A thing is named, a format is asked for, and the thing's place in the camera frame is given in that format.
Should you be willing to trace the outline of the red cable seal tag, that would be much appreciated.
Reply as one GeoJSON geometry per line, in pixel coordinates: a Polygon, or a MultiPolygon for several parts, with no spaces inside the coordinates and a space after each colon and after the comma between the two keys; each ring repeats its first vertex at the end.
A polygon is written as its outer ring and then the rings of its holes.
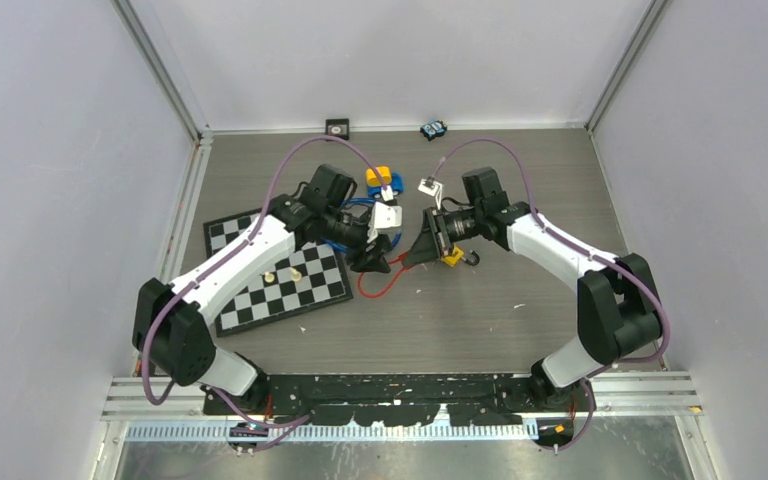
{"type": "Polygon", "coordinates": [[[365,272],[358,275],[355,281],[356,292],[365,299],[380,299],[388,294],[393,287],[412,270],[405,266],[400,258],[387,261],[389,270],[385,273],[365,272]]]}

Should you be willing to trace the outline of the yellow black padlock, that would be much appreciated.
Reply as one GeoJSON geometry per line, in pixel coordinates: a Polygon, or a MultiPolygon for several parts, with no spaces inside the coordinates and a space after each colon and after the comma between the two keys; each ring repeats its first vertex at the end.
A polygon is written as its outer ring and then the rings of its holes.
{"type": "Polygon", "coordinates": [[[464,251],[460,247],[453,245],[450,251],[441,257],[441,261],[449,267],[455,267],[459,263],[475,267],[480,263],[481,258],[474,250],[464,251]]]}

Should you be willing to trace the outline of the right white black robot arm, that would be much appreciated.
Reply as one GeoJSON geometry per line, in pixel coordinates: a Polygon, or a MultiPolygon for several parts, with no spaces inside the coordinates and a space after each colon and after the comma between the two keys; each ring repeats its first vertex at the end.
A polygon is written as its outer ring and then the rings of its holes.
{"type": "Polygon", "coordinates": [[[421,193],[435,204],[423,212],[420,233],[402,259],[404,266],[440,260],[460,241],[483,237],[534,261],[576,296],[576,334],[530,370],[534,403],[556,410],[571,385],[664,337],[660,306],[647,261],[637,254],[618,257],[595,249],[556,228],[526,202],[512,202],[497,172],[489,167],[462,176],[467,203],[443,208],[442,184],[429,177],[421,193]]]}

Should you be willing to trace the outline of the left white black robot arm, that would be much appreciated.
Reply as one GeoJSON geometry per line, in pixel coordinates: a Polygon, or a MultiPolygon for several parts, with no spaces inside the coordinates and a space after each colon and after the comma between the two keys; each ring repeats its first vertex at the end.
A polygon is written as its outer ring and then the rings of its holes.
{"type": "Polygon", "coordinates": [[[204,263],[168,283],[139,289],[132,344],[176,384],[221,389],[240,412],[258,412],[267,398],[263,377],[242,355],[214,342],[221,310],[250,281],[306,244],[327,239],[345,247],[356,272],[387,273],[390,233],[402,227],[402,209],[390,187],[367,216],[355,220],[343,206],[355,182],[345,171],[319,166],[296,195],[271,196],[253,223],[204,263]]]}

